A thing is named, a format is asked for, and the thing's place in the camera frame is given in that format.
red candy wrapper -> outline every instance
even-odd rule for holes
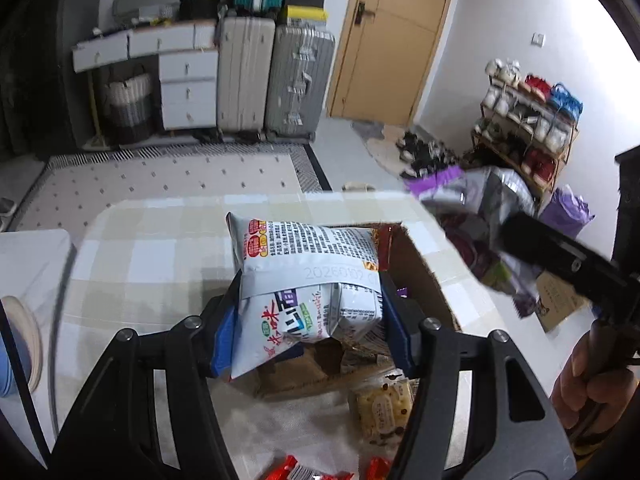
[[[296,457],[288,455],[281,466],[278,466],[269,473],[266,480],[351,480],[353,476],[354,473],[327,475],[310,467],[303,466],[298,463]]]
[[[367,480],[385,480],[391,469],[391,460],[375,456],[369,462]]]

checkered tablecloth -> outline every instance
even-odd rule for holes
[[[234,195],[126,201],[89,227],[66,292],[56,353],[60,425],[113,335],[167,330],[199,314],[235,274],[227,212],[313,224],[403,222],[465,332],[485,336],[504,323],[434,218],[401,192]],[[156,401],[162,456],[176,465],[164,377]],[[214,408],[241,480],[263,473],[275,456],[293,453],[329,473],[357,470],[353,425],[343,392],[264,403],[250,378],[211,381]]]

door handle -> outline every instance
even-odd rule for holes
[[[367,10],[365,8],[364,2],[358,2],[358,8],[356,9],[356,21],[355,25],[360,25],[362,23],[363,16],[375,16],[376,13],[373,10]]]

drawer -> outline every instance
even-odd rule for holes
[[[186,81],[184,83],[162,83],[162,104],[214,103],[216,102],[215,80]]]
[[[215,79],[218,75],[218,51],[162,54],[159,67],[162,82]]]
[[[216,103],[162,104],[162,123],[165,130],[210,128],[216,125]]]
[[[129,56],[148,56],[171,50],[193,50],[193,23],[149,27],[129,32]]]
[[[215,23],[196,23],[193,36],[194,48],[213,48],[213,39],[216,34]]]
[[[74,70],[83,72],[97,66],[126,60],[128,42],[128,33],[123,31],[106,38],[78,43],[73,48]]]

human hand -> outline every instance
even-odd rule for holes
[[[551,403],[566,430],[578,423],[580,409],[587,398],[604,404],[602,412],[585,434],[610,430],[625,411],[636,390],[638,381],[628,368],[620,368],[596,375],[588,383],[581,375],[589,361],[589,333],[580,338],[556,379]]]

